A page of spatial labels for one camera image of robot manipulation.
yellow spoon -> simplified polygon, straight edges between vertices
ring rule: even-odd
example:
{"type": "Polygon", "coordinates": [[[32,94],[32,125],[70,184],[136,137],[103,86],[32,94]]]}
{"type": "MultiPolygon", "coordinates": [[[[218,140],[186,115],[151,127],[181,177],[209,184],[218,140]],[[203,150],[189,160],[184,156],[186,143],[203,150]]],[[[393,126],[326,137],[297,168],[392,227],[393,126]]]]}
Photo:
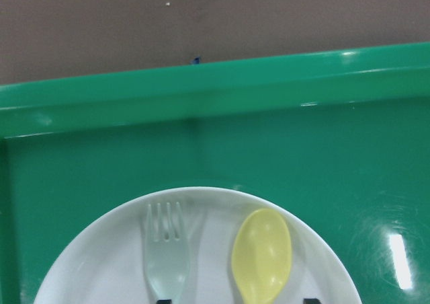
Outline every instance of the yellow spoon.
{"type": "Polygon", "coordinates": [[[290,275],[292,249],[284,218],[261,208],[243,222],[231,265],[244,304],[272,304],[290,275]]]}

gray wall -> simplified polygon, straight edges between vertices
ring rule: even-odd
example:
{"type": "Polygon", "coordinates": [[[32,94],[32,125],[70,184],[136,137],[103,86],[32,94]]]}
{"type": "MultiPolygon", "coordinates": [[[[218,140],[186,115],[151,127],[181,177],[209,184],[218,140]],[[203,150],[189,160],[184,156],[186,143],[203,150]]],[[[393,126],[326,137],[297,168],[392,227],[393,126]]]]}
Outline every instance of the gray wall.
{"type": "Polygon", "coordinates": [[[430,40],[430,0],[0,0],[0,83],[430,40]]]}

spoon bowl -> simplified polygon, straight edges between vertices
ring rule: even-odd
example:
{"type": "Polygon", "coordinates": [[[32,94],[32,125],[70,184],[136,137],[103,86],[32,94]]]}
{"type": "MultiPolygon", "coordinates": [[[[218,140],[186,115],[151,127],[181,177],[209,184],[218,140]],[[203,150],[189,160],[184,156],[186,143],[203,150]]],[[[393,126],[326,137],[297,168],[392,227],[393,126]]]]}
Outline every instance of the spoon bowl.
{"type": "Polygon", "coordinates": [[[261,208],[243,222],[234,241],[232,272],[244,304],[272,304],[292,265],[290,232],[277,211],[261,208]]]}

white plate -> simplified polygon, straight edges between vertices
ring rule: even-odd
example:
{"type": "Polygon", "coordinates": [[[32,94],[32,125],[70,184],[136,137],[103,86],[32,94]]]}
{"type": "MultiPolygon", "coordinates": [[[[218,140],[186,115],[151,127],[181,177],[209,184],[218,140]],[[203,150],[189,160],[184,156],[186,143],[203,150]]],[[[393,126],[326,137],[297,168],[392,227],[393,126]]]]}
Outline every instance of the white plate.
{"type": "Polygon", "coordinates": [[[221,188],[176,188],[142,196],[83,230],[46,275],[34,304],[154,303],[143,274],[143,222],[150,202],[180,201],[189,231],[191,271],[182,303],[241,304],[230,269],[239,227],[254,210],[278,210],[290,228],[290,279],[274,304],[360,304],[358,293],[330,247],[284,209],[256,196],[221,188]]]}

green plastic surface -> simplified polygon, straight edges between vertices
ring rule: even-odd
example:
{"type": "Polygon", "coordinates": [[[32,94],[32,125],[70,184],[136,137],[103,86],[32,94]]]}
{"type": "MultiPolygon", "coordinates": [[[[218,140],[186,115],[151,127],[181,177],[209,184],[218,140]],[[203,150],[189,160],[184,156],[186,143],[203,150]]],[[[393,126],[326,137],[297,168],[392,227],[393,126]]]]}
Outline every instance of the green plastic surface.
{"type": "Polygon", "coordinates": [[[115,206],[201,185],[308,223],[365,304],[430,298],[430,43],[3,85],[0,137],[0,303],[115,206]]]}

